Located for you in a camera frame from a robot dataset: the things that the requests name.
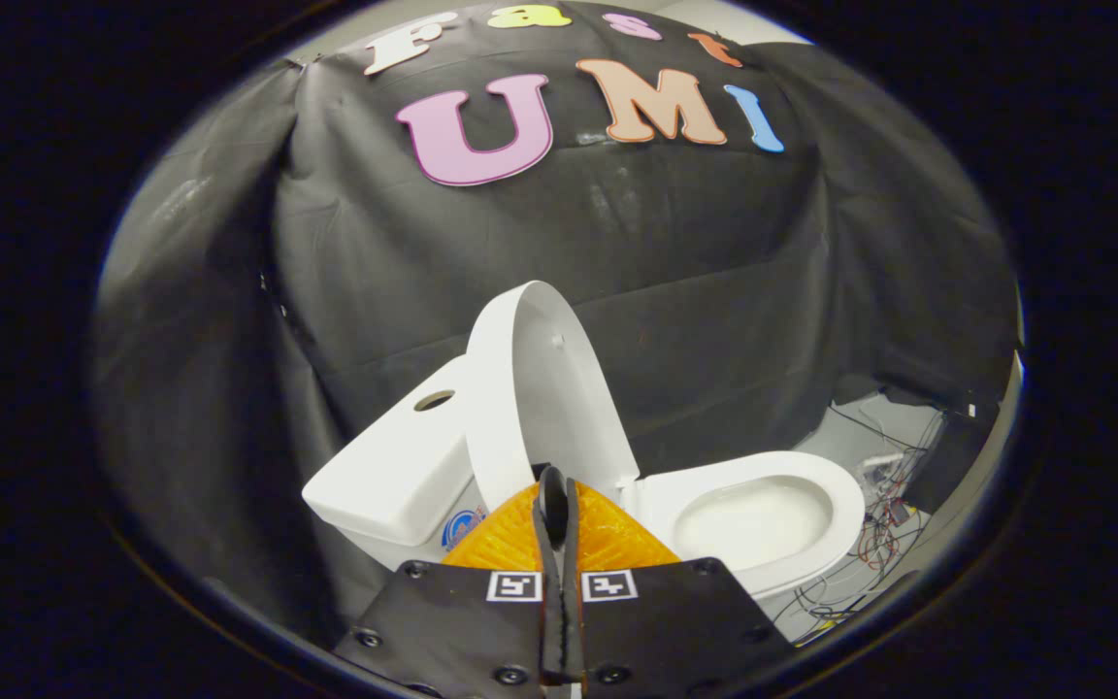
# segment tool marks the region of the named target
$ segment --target pink letter u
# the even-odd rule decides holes
[[[550,151],[555,132],[541,101],[547,76],[528,74],[493,81],[485,92],[502,94],[515,122],[515,138],[495,151],[474,151],[465,138],[459,106],[468,93],[442,92],[413,102],[395,115],[408,124],[413,150],[425,177],[438,185],[468,187],[523,172]]]

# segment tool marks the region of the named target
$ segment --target toilet lid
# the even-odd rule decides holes
[[[492,510],[533,483],[533,464],[617,498],[641,472],[589,336],[549,283],[493,297],[468,338],[468,456]]]

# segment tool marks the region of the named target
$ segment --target toilet tank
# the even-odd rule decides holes
[[[390,570],[443,560],[487,514],[465,443],[463,361],[421,381],[302,491],[323,521]]]

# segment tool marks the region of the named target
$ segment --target toilet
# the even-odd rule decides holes
[[[615,501],[683,560],[720,558],[755,599],[828,570],[864,521],[855,479],[811,454],[641,478],[589,337],[542,282],[493,297],[466,353],[342,448],[302,495],[394,570],[440,560],[541,464]]]

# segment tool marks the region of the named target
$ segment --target black cloth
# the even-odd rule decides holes
[[[326,642],[387,572],[299,492],[339,447],[463,352],[485,302],[529,280],[576,306],[644,474],[794,445],[842,376],[910,390],[1006,386],[1015,291],[994,217],[945,147],[822,48],[716,62],[671,19],[618,34],[603,4],[500,30],[479,4],[376,77],[370,51],[263,68],[152,169],[107,256],[91,386],[106,471],[174,561]],[[695,75],[723,145],[607,138],[580,58]],[[549,77],[528,171],[426,179],[396,112],[471,97],[468,142],[511,141],[484,85]],[[760,151],[722,85],[757,94]]]

